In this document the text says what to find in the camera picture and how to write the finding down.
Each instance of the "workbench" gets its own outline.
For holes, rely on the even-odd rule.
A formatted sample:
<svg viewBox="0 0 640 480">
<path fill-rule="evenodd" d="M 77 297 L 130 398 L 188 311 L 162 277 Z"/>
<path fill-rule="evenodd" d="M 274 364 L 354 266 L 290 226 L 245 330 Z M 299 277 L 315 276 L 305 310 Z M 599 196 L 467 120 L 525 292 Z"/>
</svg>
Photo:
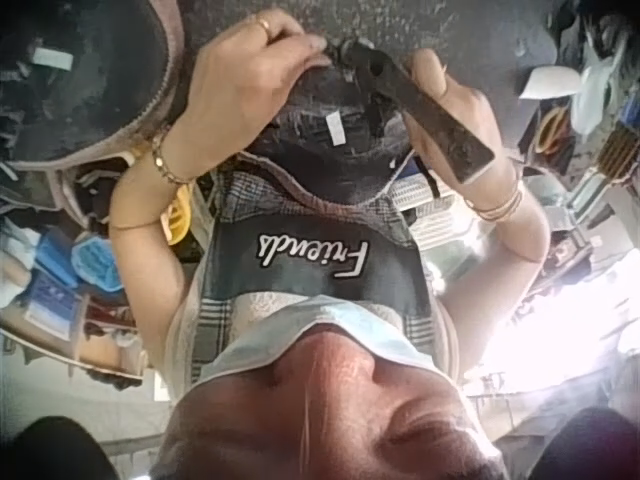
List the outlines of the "workbench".
<svg viewBox="0 0 640 480">
<path fill-rule="evenodd" d="M 551 65 L 547 32 L 555 0 L 281 0 L 277 5 L 311 32 L 333 39 L 364 37 L 405 58 L 435 49 L 448 72 L 489 98 L 507 148 L 515 148 L 538 102 L 519 100 L 534 67 Z M 187 62 L 235 22 L 270 8 L 267 0 L 179 0 Z"/>
</svg>

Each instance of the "white label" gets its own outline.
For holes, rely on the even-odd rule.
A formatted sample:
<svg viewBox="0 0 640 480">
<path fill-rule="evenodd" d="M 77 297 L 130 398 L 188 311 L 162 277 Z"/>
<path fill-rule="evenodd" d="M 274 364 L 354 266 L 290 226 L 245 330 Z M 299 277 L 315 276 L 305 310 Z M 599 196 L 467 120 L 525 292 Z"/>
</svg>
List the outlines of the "white label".
<svg viewBox="0 0 640 480">
<path fill-rule="evenodd" d="M 59 50 L 38 47 L 35 52 L 33 52 L 31 63 L 34 65 L 66 70 L 68 72 L 71 70 L 71 66 L 73 65 L 73 55 Z"/>
<path fill-rule="evenodd" d="M 342 118 L 340 117 L 340 111 L 330 113 L 325 118 L 327 120 L 327 126 L 329 127 L 329 133 L 331 134 L 331 141 L 333 146 L 344 145 L 347 143 L 347 136 L 344 133 L 344 127 L 342 126 Z"/>
</svg>

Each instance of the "woman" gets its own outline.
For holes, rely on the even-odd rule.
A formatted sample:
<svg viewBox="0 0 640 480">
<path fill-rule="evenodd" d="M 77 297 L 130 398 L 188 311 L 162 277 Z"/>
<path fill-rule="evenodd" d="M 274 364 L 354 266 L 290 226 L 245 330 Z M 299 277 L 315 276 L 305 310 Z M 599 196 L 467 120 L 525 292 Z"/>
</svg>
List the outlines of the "woman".
<svg viewBox="0 0 640 480">
<path fill-rule="evenodd" d="M 180 399 L 152 477 L 503 478 L 455 383 L 535 279 L 549 229 L 485 97 L 432 51 L 415 54 L 416 83 L 496 154 L 461 185 L 405 118 L 423 161 L 500 239 L 438 299 L 416 276 L 417 249 L 385 195 L 313 210 L 255 165 L 218 168 L 304 72 L 330 64 L 325 47 L 277 9 L 222 33 L 198 56 L 184 114 L 116 189 L 120 275 L 151 360 Z M 189 285 L 159 218 L 179 184 L 213 169 L 212 246 Z"/>
</svg>

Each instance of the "wrist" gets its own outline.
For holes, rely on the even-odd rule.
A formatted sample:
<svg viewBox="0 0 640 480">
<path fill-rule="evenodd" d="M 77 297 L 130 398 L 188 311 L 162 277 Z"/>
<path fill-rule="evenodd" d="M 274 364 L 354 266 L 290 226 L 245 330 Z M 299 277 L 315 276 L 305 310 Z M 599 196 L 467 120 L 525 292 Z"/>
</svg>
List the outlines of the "wrist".
<svg viewBox="0 0 640 480">
<path fill-rule="evenodd" d="M 167 169 L 182 180 L 195 180 L 226 159 L 223 154 L 202 151 L 180 120 L 165 135 L 160 153 Z"/>
<path fill-rule="evenodd" d="M 506 158 L 496 158 L 485 173 L 460 192 L 477 210 L 489 211 L 504 205 L 518 186 L 519 175 L 515 166 Z"/>
</svg>

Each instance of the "gold bracelet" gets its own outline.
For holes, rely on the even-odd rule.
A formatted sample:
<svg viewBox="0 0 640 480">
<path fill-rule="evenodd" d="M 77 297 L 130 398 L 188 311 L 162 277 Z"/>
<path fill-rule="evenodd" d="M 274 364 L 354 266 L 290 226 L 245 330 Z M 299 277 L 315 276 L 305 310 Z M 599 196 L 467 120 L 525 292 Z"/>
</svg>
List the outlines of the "gold bracelet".
<svg viewBox="0 0 640 480">
<path fill-rule="evenodd" d="M 153 164 L 162 175 L 162 178 L 166 178 L 167 181 L 173 183 L 174 185 L 182 186 L 188 185 L 191 183 L 191 180 L 185 180 L 174 175 L 171 170 L 167 167 L 167 162 L 165 162 L 164 157 L 162 156 L 162 142 L 164 141 L 167 133 L 171 127 L 167 125 L 162 130 L 160 130 L 155 137 L 153 137 L 153 141 L 151 142 L 151 153 L 153 155 Z"/>
<path fill-rule="evenodd" d="M 502 205 L 490 210 L 479 210 L 473 203 L 465 199 L 467 206 L 485 222 L 500 223 L 509 220 L 518 209 L 524 198 L 524 182 L 521 178 L 516 181 L 515 188 L 509 199 Z"/>
</svg>

